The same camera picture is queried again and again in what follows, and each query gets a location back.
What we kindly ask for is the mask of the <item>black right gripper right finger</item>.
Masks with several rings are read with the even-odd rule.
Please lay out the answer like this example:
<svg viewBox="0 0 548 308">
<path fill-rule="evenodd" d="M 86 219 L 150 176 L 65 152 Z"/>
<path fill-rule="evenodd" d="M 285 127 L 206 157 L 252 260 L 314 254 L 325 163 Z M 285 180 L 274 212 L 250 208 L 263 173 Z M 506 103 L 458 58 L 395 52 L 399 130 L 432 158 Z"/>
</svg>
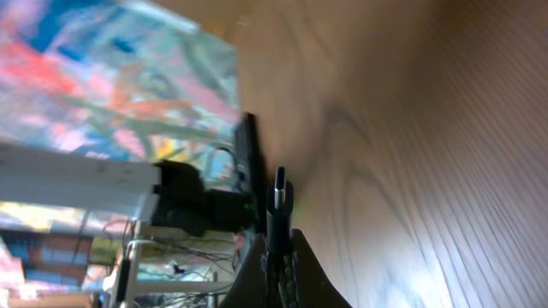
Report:
<svg viewBox="0 0 548 308">
<path fill-rule="evenodd" d="M 304 234 L 292 230 L 293 249 L 296 256 L 296 274 L 305 307 L 350 308 L 348 301 L 337 291 L 324 272 Z"/>
</svg>

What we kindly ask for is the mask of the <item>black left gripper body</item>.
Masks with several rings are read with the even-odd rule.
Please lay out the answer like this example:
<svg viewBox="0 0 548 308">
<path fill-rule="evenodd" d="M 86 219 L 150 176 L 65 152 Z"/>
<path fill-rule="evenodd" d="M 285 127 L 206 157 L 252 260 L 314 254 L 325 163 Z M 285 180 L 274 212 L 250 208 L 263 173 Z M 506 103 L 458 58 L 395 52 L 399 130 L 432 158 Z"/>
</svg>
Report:
<svg viewBox="0 0 548 308">
<path fill-rule="evenodd" d="M 208 231 L 237 233 L 254 225 L 254 211 L 247 207 L 253 200 L 250 194 L 206 189 L 199 170 L 191 164 L 163 160 L 155 166 L 160 182 L 153 188 L 158 196 L 150 221 L 153 227 L 203 235 Z"/>
</svg>

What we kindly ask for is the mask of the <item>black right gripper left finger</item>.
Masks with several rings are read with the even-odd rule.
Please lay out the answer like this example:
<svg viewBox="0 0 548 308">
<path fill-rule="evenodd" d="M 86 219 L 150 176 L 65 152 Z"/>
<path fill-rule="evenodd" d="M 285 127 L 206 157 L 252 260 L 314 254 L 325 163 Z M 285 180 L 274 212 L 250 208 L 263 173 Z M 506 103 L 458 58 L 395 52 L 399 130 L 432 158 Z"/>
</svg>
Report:
<svg viewBox="0 0 548 308">
<path fill-rule="evenodd" d="M 264 234 L 258 234 L 220 308 L 265 308 L 268 252 Z"/>
</svg>

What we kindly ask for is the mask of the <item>Galaxy S25 Ultra smartphone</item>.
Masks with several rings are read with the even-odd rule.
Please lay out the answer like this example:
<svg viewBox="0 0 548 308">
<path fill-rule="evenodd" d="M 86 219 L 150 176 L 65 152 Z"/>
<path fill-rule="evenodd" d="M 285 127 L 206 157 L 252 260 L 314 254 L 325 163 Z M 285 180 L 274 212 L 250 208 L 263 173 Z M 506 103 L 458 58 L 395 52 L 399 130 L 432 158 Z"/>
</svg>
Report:
<svg viewBox="0 0 548 308">
<path fill-rule="evenodd" d="M 241 178 L 238 184 L 251 196 L 256 216 L 256 229 L 264 233 L 268 179 L 260 148 L 257 116 L 244 113 L 235 128 L 234 137 L 236 167 Z"/>
</svg>

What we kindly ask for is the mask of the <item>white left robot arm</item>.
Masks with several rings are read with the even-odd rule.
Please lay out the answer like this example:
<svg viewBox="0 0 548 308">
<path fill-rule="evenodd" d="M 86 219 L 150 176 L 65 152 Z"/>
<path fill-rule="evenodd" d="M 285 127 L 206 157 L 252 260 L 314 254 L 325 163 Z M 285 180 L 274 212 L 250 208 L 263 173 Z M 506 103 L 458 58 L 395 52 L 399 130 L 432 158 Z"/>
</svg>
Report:
<svg viewBox="0 0 548 308">
<path fill-rule="evenodd" d="M 1 145 L 1 199 L 110 211 L 195 237 L 254 224 L 246 192 L 208 189 L 191 164 L 136 163 Z"/>
</svg>

